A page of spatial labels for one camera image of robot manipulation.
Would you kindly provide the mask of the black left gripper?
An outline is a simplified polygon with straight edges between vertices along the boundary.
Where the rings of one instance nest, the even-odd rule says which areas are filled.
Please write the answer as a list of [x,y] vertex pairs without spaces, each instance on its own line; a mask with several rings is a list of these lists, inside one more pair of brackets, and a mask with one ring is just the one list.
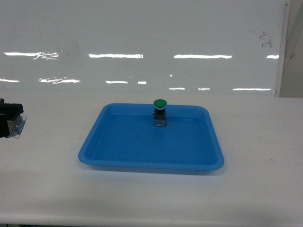
[[22,104],[6,103],[3,98],[0,99],[0,137],[8,138],[8,121],[15,120],[20,114],[23,114]]

